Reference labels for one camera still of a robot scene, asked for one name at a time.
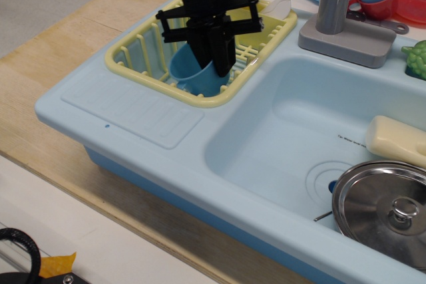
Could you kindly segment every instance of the red cup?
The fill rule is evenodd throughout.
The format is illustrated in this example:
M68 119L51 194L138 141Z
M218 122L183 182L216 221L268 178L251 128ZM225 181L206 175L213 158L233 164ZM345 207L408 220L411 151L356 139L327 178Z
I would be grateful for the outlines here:
M393 16L398 9L398 0L382 0L378 3L364 3L361 0L349 0L349 6L359 3L361 12L373 20L385 20Z

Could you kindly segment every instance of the light blue sink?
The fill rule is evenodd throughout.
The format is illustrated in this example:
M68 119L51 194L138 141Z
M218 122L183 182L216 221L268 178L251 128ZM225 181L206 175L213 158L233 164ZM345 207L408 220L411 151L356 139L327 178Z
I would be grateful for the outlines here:
M369 69L300 49L308 15L226 104L198 108L110 72L109 46L36 104L97 164L317 283L421 283L426 275L340 234L329 184L377 159L378 114L426 130L426 82L397 37Z

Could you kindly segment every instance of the stainless steel pot lid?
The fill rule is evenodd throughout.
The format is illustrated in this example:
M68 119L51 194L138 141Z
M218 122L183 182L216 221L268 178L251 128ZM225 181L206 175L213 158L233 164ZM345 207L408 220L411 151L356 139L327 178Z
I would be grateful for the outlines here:
M426 270L426 170L403 162L365 162L346 171L333 191L342 234Z

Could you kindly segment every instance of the dish drying rack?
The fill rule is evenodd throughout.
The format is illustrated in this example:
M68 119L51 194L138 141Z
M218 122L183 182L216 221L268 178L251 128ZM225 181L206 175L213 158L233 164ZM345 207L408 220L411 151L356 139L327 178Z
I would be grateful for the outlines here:
M193 95L176 87L176 81L168 73L168 65L175 52L184 44L165 43L162 25L155 14L113 44L105 54L109 71L138 82L151 89L181 100L186 104L211 108L228 102L246 83L256 69L296 26L297 15L291 11L283 20L261 14L267 1L259 0L258 12L264 28L259 33L236 35L236 63L230 71L230 80L220 88L216 96ZM182 0L173 0L163 10L183 6ZM227 13L232 20L249 19L247 9L235 9ZM171 19L172 28L186 26L187 19Z

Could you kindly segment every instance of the wooden table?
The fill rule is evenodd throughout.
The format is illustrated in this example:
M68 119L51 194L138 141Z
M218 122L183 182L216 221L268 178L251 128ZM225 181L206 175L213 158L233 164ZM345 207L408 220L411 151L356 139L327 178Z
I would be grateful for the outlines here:
M217 282L309 283L213 227L99 168L89 160L83 146L37 120L34 103L42 94L165 1L92 0L2 58L0 155Z

